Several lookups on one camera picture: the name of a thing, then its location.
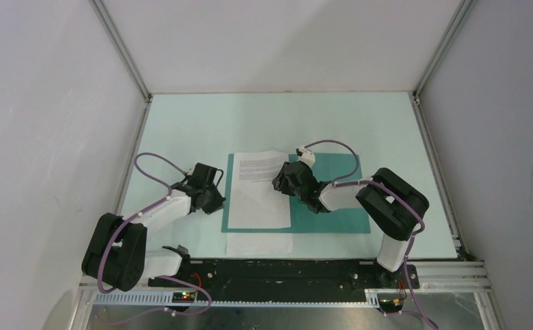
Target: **paper on table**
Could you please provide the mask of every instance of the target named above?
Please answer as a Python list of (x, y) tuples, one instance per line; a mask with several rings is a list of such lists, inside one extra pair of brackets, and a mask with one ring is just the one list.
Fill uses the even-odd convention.
[(250, 256), (292, 252), (292, 234), (229, 232), (226, 255)]
[(235, 153), (228, 228), (288, 228), (290, 203), (272, 180), (288, 154), (280, 151)]

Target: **white table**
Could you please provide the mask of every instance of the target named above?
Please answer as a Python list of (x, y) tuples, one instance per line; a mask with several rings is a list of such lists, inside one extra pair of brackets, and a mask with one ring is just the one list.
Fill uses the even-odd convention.
[[(155, 95), (138, 150), (163, 155), (183, 169), (201, 162), (226, 170), (229, 153), (270, 149), (292, 153), (299, 145), (321, 139), (340, 140), (354, 148), (364, 176), (380, 167), (390, 168), (428, 198), (426, 230), (416, 239), (412, 259), (457, 257), (407, 93)], [(333, 144), (313, 150), (346, 152)], [(170, 184), (182, 178), (158, 159), (141, 160), (146, 171)], [(163, 186), (134, 170), (122, 214), (141, 209), (165, 192)], [(209, 216), (196, 212), (178, 219), (153, 235), (147, 249), (180, 244), (197, 258), (235, 258), (226, 256), (221, 218), (222, 211)], [(370, 224), (371, 234), (293, 234), (291, 253), (256, 257), (374, 258), (382, 232), (371, 219)]]

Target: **purple hose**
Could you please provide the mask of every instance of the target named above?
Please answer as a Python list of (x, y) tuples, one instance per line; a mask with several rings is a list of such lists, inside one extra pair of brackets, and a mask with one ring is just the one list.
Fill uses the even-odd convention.
[(122, 320), (122, 321), (109, 322), (109, 321), (103, 320), (101, 318), (97, 318), (97, 319), (101, 323), (104, 323), (104, 324), (109, 325), (109, 326), (114, 326), (114, 325), (123, 325), (125, 323), (132, 322), (132, 321), (136, 320), (137, 318), (140, 318), (141, 316), (145, 316), (145, 315), (147, 315), (149, 313), (153, 313), (153, 312), (156, 312), (156, 311), (170, 311), (172, 314), (175, 313), (175, 315), (194, 316), (194, 315), (199, 315), (201, 313), (204, 313), (205, 311), (207, 311), (210, 308), (210, 306), (212, 304), (211, 296), (202, 287), (199, 287), (199, 286), (197, 286), (195, 284), (187, 283), (184, 280), (178, 280), (178, 279), (170, 277), (170, 276), (157, 276), (157, 278), (162, 278), (164, 280), (168, 280), (168, 281), (171, 281), (171, 282), (179, 283), (181, 285), (185, 285), (187, 287), (191, 287), (193, 289), (196, 289), (197, 291), (199, 291), (199, 292), (203, 293), (204, 295), (206, 295), (206, 297), (208, 299), (208, 305), (205, 306), (204, 308), (200, 309), (199, 311), (194, 311), (194, 312), (191, 312), (191, 313), (186, 313), (186, 312), (183, 312), (183, 311), (175, 311), (175, 310), (172, 310), (172, 309), (170, 309), (168, 307), (155, 307), (155, 308), (147, 309), (146, 311), (143, 311), (143, 312), (141, 312), (141, 313), (139, 313), (137, 315), (131, 316), (130, 318), (127, 318), (126, 320)]
[[(160, 155), (157, 155), (156, 153), (140, 153), (138, 154), (136, 157), (135, 157), (135, 160), (133, 161), (133, 163), (135, 164), (135, 167), (137, 168), (137, 170), (139, 172), (141, 172), (141, 174), (143, 174), (145, 177), (148, 177), (149, 179), (155, 181), (155, 182), (158, 182), (160, 184), (162, 184), (163, 186), (165, 186), (167, 188), (167, 197), (171, 196), (171, 186), (168, 185), (165, 181), (162, 181), (161, 179), (158, 179), (150, 174), (148, 174), (147, 172), (145, 172), (139, 165), (138, 165), (138, 159), (141, 158), (142, 156), (153, 156), (153, 157), (156, 157), (156, 158), (159, 158), (160, 160), (164, 160), (167, 164), (171, 165), (173, 168), (175, 168), (176, 170), (178, 170), (179, 172), (181, 172), (181, 174), (183, 175), (186, 175), (187, 173), (180, 169), (177, 165), (175, 165), (172, 161), (166, 159), (165, 157), (163, 156), (160, 156)], [(151, 205), (147, 206), (146, 208), (143, 208), (141, 211), (131, 215), (128, 219), (126, 219), (125, 221), (123, 221), (119, 226), (118, 228), (116, 228), (116, 230), (114, 231), (114, 233), (112, 234), (110, 240), (108, 241), (108, 244), (106, 245), (106, 248), (104, 249), (104, 253), (102, 254), (102, 259), (100, 260), (100, 265), (98, 266), (98, 276), (96, 277), (96, 284), (98, 286), (98, 290), (100, 290), (100, 292), (102, 292), (103, 294), (109, 294), (111, 293), (112, 291), (114, 291), (114, 288), (111, 287), (110, 289), (105, 289), (104, 288), (104, 283), (102, 282), (102, 276), (104, 275), (104, 267), (106, 265), (106, 260), (108, 259), (108, 255), (110, 254), (110, 250), (112, 250), (112, 245), (114, 244), (114, 241), (116, 240), (116, 238), (118, 237), (118, 235), (122, 232), (122, 230), (124, 229), (124, 227), (126, 227), (129, 223), (131, 223), (131, 221), (133, 221), (134, 219), (137, 219), (139, 213), (145, 213), (151, 209), (153, 209), (154, 207), (164, 203), (165, 201), (167, 200), (166, 197), (163, 197), (161, 199), (159, 199), (158, 201), (152, 203)]]
[(423, 232), (424, 229), (426, 228), (426, 225), (424, 225), (424, 220), (422, 220), (422, 217), (418, 213), (416, 213), (416, 211), (414, 211), (414, 209), (410, 205), (408, 205), (408, 203), (406, 203), (402, 198), (400, 198), (400, 196), (396, 195), (392, 190), (389, 190), (386, 186), (379, 184), (378, 182), (370, 181), (370, 180), (349, 181), (349, 182), (341, 182), (339, 184), (336, 184), (336, 187), (339, 188), (339, 187), (344, 187), (344, 186), (357, 186), (360, 184), (372, 185), (376, 188), (379, 188), (384, 193), (392, 196), (396, 201), (398, 201), (398, 203), (404, 206), (404, 208), (408, 212), (410, 212), (414, 216), (414, 218), (416, 218), (416, 221), (418, 221), (418, 223), (420, 224), (420, 229), (412, 232), (412, 235), (410, 236), (408, 247), (406, 248), (406, 252), (404, 253), (404, 260), (402, 262), (402, 265), (404, 266), (404, 273), (406, 274), (406, 282), (408, 283), (408, 289), (410, 291), (410, 296), (412, 297), (412, 300), (414, 300), (414, 304), (416, 304), (416, 308), (418, 309), (418, 312), (407, 311), (407, 312), (402, 312), (402, 314), (419, 316), (423, 320), (425, 320), (426, 323), (428, 323), (430, 328), (438, 330), (439, 329), (438, 325), (436, 325), (436, 323), (432, 321), (424, 313), (424, 311), (422, 311), (422, 308), (420, 307), (418, 300), (416, 300), (416, 295), (414, 294), (414, 289), (412, 289), (412, 283), (410, 282), (410, 276), (408, 275), (408, 255), (410, 254), (410, 251), (412, 250), (412, 245), (414, 245), (414, 240), (415, 240), (416, 235)]
[(352, 175), (356, 174), (356, 172), (359, 170), (359, 158), (357, 157), (356, 152), (353, 151), (353, 149), (350, 146), (346, 145), (345, 143), (343, 143), (341, 141), (337, 141), (337, 140), (319, 140), (319, 141), (315, 141), (313, 143), (309, 143), (309, 144), (305, 145), (305, 149), (308, 149), (311, 146), (316, 146), (317, 144), (321, 144), (321, 143), (334, 143), (334, 144), (339, 144), (341, 146), (344, 146), (353, 155), (353, 158), (356, 159), (356, 167), (353, 169), (353, 171), (351, 171), (349, 174), (341, 175), (340, 177), (336, 177), (335, 179), (333, 179), (331, 181), (331, 184), (333, 185), (333, 187), (336, 186), (336, 182), (338, 180), (345, 179), (345, 178), (351, 177)]

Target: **purple cable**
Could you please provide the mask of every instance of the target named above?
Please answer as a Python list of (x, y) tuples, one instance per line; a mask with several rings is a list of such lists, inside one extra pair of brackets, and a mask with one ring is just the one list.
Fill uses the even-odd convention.
[(115, 289), (113, 287), (111, 287), (110, 289), (105, 289), (104, 288), (104, 283), (102, 282), (102, 276), (104, 275), (104, 267), (106, 265), (106, 260), (108, 259), (108, 255), (110, 254), (110, 250), (112, 250), (112, 245), (114, 244), (114, 241), (116, 240), (116, 238), (118, 237), (118, 235), (122, 232), (122, 230), (124, 229), (124, 227), (126, 227), (129, 223), (131, 223), (131, 221), (133, 221), (134, 219), (137, 219), (138, 218), (138, 215), (139, 213), (145, 213), (151, 209), (153, 209), (154, 207), (164, 203), (165, 201), (167, 201), (167, 197), (171, 196), (171, 186), (168, 185), (166, 182), (162, 181), (161, 179), (158, 179), (150, 174), (148, 174), (147, 172), (145, 172), (139, 165), (138, 165), (138, 159), (141, 158), (142, 156), (153, 156), (153, 157), (156, 157), (156, 158), (159, 158), (160, 160), (164, 160), (167, 164), (171, 165), (173, 168), (175, 168), (176, 170), (178, 170), (179, 172), (181, 172), (183, 175), (186, 175), (187, 173), (180, 169), (177, 165), (175, 165), (172, 161), (166, 159), (165, 157), (162, 157), (160, 155), (157, 155), (156, 153), (140, 153), (138, 154), (136, 157), (135, 157), (135, 160), (133, 161), (133, 163), (135, 164), (135, 167), (137, 168), (137, 170), (139, 172), (141, 172), (141, 174), (143, 174), (145, 177), (148, 177), (149, 179), (152, 179), (153, 181), (155, 182), (158, 182), (160, 184), (162, 184), (163, 186), (165, 186), (167, 188), (167, 196), (166, 197), (163, 197), (161, 199), (159, 199), (158, 201), (152, 203), (151, 205), (147, 206), (146, 208), (143, 208), (142, 210), (140, 210), (139, 212), (131, 215), (128, 219), (124, 220), (119, 226), (118, 228), (116, 228), (116, 230), (114, 231), (114, 233), (112, 234), (112, 236), (110, 237), (110, 240), (108, 241), (108, 244), (106, 245), (106, 248), (104, 249), (104, 253), (102, 254), (102, 259), (100, 260), (100, 265), (98, 266), (98, 276), (96, 278), (96, 284), (98, 286), (98, 290), (100, 290), (100, 292), (102, 292), (103, 294), (109, 294), (111, 293), (112, 291), (114, 291)]
[(353, 169), (353, 171), (351, 171), (349, 174), (341, 175), (340, 177), (336, 177), (335, 179), (333, 179), (333, 181), (331, 181), (331, 184), (333, 185), (333, 187), (336, 186), (336, 182), (338, 180), (345, 179), (345, 178), (351, 177), (352, 175), (356, 174), (356, 172), (359, 170), (359, 158), (357, 157), (356, 152), (353, 151), (353, 149), (350, 146), (346, 145), (345, 143), (343, 143), (341, 141), (337, 141), (337, 140), (319, 140), (319, 141), (315, 141), (313, 143), (309, 143), (309, 144), (305, 145), (305, 149), (308, 149), (311, 146), (316, 146), (317, 144), (321, 144), (321, 143), (334, 143), (334, 144), (339, 144), (341, 146), (344, 146), (353, 155), (353, 158), (356, 159), (356, 167)]
[(195, 284), (191, 284), (191, 283), (185, 282), (184, 280), (178, 280), (178, 279), (170, 277), (170, 276), (157, 276), (157, 278), (162, 278), (164, 280), (168, 280), (168, 281), (171, 281), (171, 282), (179, 283), (181, 285), (185, 285), (187, 287), (190, 287), (192, 289), (195, 289), (195, 290), (203, 293), (204, 295), (206, 295), (206, 297), (208, 299), (208, 305), (205, 306), (204, 308), (200, 309), (199, 311), (194, 311), (194, 312), (191, 312), (191, 313), (186, 313), (186, 312), (183, 312), (183, 311), (176, 311), (176, 310), (170, 309), (168, 307), (156, 307), (156, 308), (147, 309), (146, 311), (143, 311), (143, 312), (141, 312), (141, 313), (139, 313), (137, 315), (131, 316), (130, 318), (127, 318), (126, 320), (122, 320), (122, 321), (109, 322), (109, 321), (100, 319), (98, 317), (97, 317), (97, 320), (99, 320), (101, 323), (104, 323), (106, 325), (114, 326), (114, 325), (123, 325), (125, 323), (132, 322), (133, 320), (135, 320), (137, 318), (140, 318), (141, 316), (145, 316), (145, 315), (147, 315), (149, 313), (153, 313), (155, 311), (170, 311), (172, 314), (175, 313), (175, 315), (194, 316), (194, 315), (199, 315), (201, 313), (204, 313), (205, 311), (207, 311), (210, 308), (210, 306), (212, 304), (211, 296), (202, 287), (199, 287), (199, 286), (197, 286)]
[(402, 198), (400, 198), (400, 196), (396, 195), (392, 190), (389, 190), (386, 186), (379, 184), (378, 182), (370, 181), (370, 180), (349, 181), (349, 182), (341, 182), (339, 184), (336, 184), (336, 187), (338, 188), (338, 187), (344, 187), (344, 186), (356, 186), (356, 185), (361, 185), (361, 184), (372, 185), (376, 188), (379, 188), (384, 193), (392, 196), (396, 201), (398, 201), (398, 203), (400, 203), (400, 205), (404, 206), (404, 208), (408, 212), (410, 212), (416, 218), (416, 221), (418, 221), (418, 223), (420, 224), (420, 229), (412, 232), (412, 235), (410, 236), (410, 241), (408, 242), (408, 247), (406, 248), (406, 252), (404, 253), (404, 260), (402, 262), (404, 266), (404, 274), (406, 274), (406, 282), (408, 283), (408, 289), (410, 291), (410, 296), (412, 297), (412, 300), (414, 300), (414, 304), (416, 304), (416, 308), (418, 309), (418, 312), (407, 311), (405, 313), (402, 312), (402, 314), (419, 316), (423, 320), (425, 320), (426, 323), (428, 323), (430, 328), (438, 330), (439, 329), (438, 325), (436, 325), (436, 323), (432, 321), (424, 313), (424, 311), (422, 311), (422, 308), (420, 307), (420, 304), (418, 303), (418, 300), (416, 299), (416, 295), (414, 294), (414, 289), (412, 289), (412, 283), (410, 282), (410, 276), (408, 275), (408, 255), (410, 254), (410, 251), (412, 250), (412, 245), (414, 245), (414, 240), (415, 240), (416, 235), (423, 232), (424, 229), (426, 228), (426, 225), (424, 225), (424, 220), (422, 220), (422, 217), (418, 213), (416, 213), (416, 211), (414, 211), (414, 209), (410, 205), (408, 205), (408, 203), (406, 203)]

